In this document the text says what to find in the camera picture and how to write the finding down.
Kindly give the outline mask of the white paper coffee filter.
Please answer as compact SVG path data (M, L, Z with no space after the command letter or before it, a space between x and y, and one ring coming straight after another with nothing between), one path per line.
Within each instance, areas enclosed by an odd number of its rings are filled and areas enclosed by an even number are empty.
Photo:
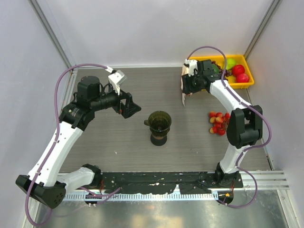
M182 93L182 104L185 106L185 99L186 99L186 94Z

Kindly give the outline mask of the dark green glass dripper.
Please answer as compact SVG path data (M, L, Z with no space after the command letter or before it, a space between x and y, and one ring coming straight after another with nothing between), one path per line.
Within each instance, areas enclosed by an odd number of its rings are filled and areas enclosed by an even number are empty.
M143 123L150 128L154 137L163 138L170 131L172 119L165 111L155 111Z

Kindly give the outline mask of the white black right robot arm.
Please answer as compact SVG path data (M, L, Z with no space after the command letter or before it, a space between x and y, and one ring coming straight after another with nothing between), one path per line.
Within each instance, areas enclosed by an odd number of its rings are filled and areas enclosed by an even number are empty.
M229 142L224 158L217 164L212 187L226 187L237 179L238 165L246 150L254 146L262 137L262 108L252 106L242 99L229 85L228 81L216 73L211 60L184 61L181 74L182 96L202 90L217 98L230 113L226 130Z

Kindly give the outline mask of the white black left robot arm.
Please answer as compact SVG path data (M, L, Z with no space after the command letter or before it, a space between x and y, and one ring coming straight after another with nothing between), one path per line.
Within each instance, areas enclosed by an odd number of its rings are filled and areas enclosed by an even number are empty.
M59 131L54 133L49 145L28 175L19 175L16 185L30 197L54 209L65 195L82 187L97 189L102 182L101 170L90 164L59 177L59 171L74 143L82 135L95 113L108 108L129 118L141 110L132 95L121 89L126 76L117 71L108 77L105 87L96 76L85 76L77 85L74 99L65 106L59 117Z

